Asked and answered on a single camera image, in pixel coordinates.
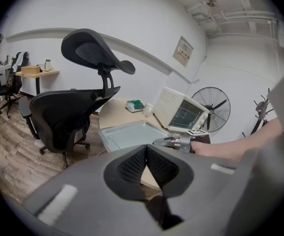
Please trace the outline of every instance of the black office chair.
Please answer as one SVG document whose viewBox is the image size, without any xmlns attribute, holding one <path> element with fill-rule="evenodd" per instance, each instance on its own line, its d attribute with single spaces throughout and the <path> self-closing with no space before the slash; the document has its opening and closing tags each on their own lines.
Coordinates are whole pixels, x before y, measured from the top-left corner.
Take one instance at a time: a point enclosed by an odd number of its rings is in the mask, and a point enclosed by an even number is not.
<svg viewBox="0 0 284 236">
<path fill-rule="evenodd" d="M 16 64 L 17 60 L 20 59 L 19 55 L 21 54 L 21 52 L 16 54 L 16 58 L 13 60 L 11 67 L 14 67 L 14 65 Z M 18 65 L 16 67 L 16 71 L 14 72 L 14 69 L 11 68 L 10 69 L 10 73 L 8 76 L 8 80 L 6 82 L 5 85 L 1 85 L 1 81 L 0 81 L 0 96 L 3 95 L 7 98 L 7 102 L 5 104 L 3 104 L 2 107 L 0 107 L 0 114 L 2 114 L 1 110 L 3 108 L 5 108 L 6 106 L 8 107 L 8 110 L 6 112 L 6 116 L 8 118 L 10 118 L 9 116 L 9 111 L 10 108 L 12 106 L 12 104 L 18 104 L 18 102 L 16 102 L 19 98 L 17 98 L 15 96 L 15 94 L 17 94 L 20 91 L 20 88 L 22 87 L 22 81 L 21 81 L 21 77 L 20 76 L 16 76 L 15 73 L 16 72 L 20 72 L 21 68 L 23 66 L 26 66 L 28 63 L 28 52 L 24 52 L 23 53 L 23 61 L 21 62 L 20 65 Z"/>
<path fill-rule="evenodd" d="M 135 67 L 129 61 L 119 61 L 102 37 L 89 29 L 67 35 L 62 41 L 61 52 L 76 64 L 97 69 L 103 79 L 103 89 L 44 92 L 35 96 L 30 104 L 22 97 L 19 106 L 33 137 L 41 139 L 45 145 L 39 152 L 43 154 L 48 149 L 62 153 L 63 168 L 66 168 L 66 152 L 72 152 L 75 144 L 90 146 L 84 142 L 90 115 L 120 90 L 120 87 L 114 87 L 110 72 L 119 69 L 134 74 Z M 82 138 L 75 141 L 77 132 L 82 132 Z"/>
</svg>

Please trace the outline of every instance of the standing fan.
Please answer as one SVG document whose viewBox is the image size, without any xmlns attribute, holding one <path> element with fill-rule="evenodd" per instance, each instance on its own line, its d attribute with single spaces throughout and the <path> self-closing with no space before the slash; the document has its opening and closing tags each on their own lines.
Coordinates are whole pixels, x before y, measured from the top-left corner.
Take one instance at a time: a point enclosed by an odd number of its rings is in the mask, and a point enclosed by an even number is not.
<svg viewBox="0 0 284 236">
<path fill-rule="evenodd" d="M 225 125 L 230 114 L 230 102 L 222 90 L 213 87 L 203 88 L 196 92 L 192 99 L 210 111 L 202 130 L 214 132 Z"/>
</svg>

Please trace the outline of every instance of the ceiling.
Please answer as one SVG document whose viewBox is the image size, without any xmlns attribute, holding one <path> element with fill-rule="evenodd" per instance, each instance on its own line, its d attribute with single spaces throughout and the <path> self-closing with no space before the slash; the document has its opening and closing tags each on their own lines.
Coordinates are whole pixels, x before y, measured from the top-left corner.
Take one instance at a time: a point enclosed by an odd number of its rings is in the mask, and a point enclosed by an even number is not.
<svg viewBox="0 0 284 236">
<path fill-rule="evenodd" d="M 208 37 L 245 34 L 278 38 L 277 9 L 270 0 L 177 1 L 205 29 Z"/>
</svg>

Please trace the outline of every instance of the cup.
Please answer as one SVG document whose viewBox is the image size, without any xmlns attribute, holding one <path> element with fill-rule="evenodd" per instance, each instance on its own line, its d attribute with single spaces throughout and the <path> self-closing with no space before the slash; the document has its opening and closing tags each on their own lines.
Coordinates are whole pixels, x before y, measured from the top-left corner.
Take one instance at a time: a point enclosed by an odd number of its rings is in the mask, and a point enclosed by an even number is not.
<svg viewBox="0 0 284 236">
<path fill-rule="evenodd" d="M 145 117 L 149 117 L 154 113 L 155 106 L 152 105 L 151 103 L 146 103 L 144 109 L 143 109 L 143 114 Z"/>
</svg>

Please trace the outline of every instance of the plastic tray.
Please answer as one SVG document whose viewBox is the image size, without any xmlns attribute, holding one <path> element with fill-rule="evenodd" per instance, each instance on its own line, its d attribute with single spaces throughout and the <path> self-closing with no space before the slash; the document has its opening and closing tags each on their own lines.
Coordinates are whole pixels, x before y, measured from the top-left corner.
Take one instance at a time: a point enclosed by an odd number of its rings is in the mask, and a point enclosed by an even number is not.
<svg viewBox="0 0 284 236">
<path fill-rule="evenodd" d="M 152 144 L 156 139 L 173 136 L 146 120 L 104 128 L 98 134 L 108 152 L 137 145 Z"/>
</svg>

